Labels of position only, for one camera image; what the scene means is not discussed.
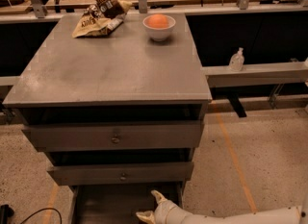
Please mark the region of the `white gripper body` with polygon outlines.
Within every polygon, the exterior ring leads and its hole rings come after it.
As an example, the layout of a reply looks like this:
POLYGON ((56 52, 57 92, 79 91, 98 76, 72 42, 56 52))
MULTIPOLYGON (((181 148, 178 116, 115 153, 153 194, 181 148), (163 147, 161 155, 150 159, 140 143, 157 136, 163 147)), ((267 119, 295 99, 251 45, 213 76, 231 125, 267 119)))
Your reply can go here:
POLYGON ((155 224, 182 224, 191 215, 170 200, 161 201, 154 211, 155 224))

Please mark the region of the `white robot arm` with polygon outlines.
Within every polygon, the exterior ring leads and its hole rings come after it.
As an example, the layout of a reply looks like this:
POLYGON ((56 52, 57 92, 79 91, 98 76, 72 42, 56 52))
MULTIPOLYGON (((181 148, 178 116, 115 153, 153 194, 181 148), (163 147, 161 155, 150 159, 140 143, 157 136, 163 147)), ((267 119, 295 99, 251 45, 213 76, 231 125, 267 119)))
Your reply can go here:
POLYGON ((136 212, 136 217, 145 224, 308 224, 308 198, 305 198, 301 206, 212 217, 187 212, 166 199, 158 190, 152 190, 151 194, 157 203, 155 211, 136 212))

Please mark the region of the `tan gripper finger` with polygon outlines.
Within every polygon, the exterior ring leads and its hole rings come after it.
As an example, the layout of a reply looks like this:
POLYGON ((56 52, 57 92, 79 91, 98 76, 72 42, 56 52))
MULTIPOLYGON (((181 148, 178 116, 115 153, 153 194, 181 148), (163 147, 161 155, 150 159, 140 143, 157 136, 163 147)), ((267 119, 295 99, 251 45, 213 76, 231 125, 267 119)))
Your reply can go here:
POLYGON ((136 212, 136 216, 145 224, 156 224, 153 211, 136 212))
POLYGON ((157 204, 161 204, 167 200, 166 197, 158 190, 152 190, 151 194, 155 198, 157 204))

